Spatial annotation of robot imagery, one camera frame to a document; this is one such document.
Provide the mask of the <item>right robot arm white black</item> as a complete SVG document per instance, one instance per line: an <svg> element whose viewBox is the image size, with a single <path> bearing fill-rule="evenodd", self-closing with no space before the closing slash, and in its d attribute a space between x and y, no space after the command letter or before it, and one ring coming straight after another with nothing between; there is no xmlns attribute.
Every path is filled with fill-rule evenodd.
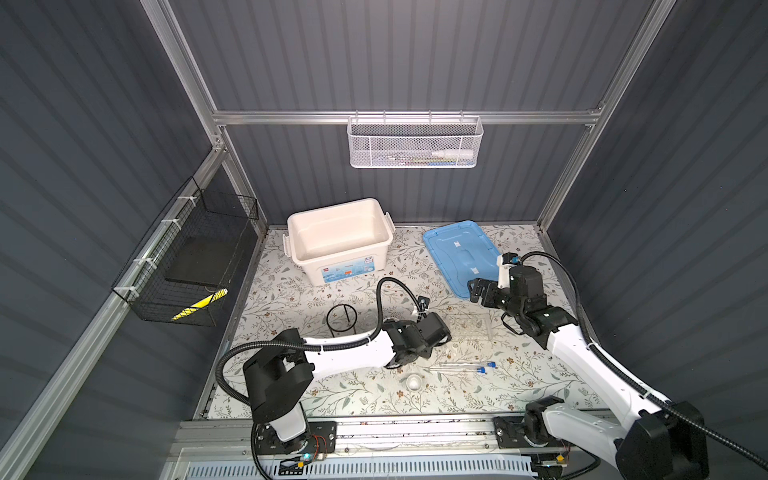
<svg viewBox="0 0 768 480"><path fill-rule="evenodd" d="M540 272L526 255L498 257L497 280L468 281L469 299L501 311L528 336L564 362L607 405L615 422L601 420L564 399L547 396L527 404L523 438L534 447L573 444L613 466L625 479L706 479L707 442L713 440L761 469L766 459L708 428L688 402L672 402L621 365L590 336L576 314L549 304Z"/></svg>

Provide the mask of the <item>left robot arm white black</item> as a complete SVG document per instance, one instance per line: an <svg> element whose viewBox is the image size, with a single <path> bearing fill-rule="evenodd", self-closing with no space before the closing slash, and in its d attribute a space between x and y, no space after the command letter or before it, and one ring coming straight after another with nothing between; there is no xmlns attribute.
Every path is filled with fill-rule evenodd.
<svg viewBox="0 0 768 480"><path fill-rule="evenodd" d="M414 320L385 318L383 290L388 283L400 287L414 304ZM315 339L292 328L271 340L237 345L219 358L216 384L249 407L254 436L266 427L282 448L298 452L310 438L301 398L314 381L360 369L396 370L430 358L452 339L447 323L399 279L380 279L375 301L376 324L369 332Z"/></svg>

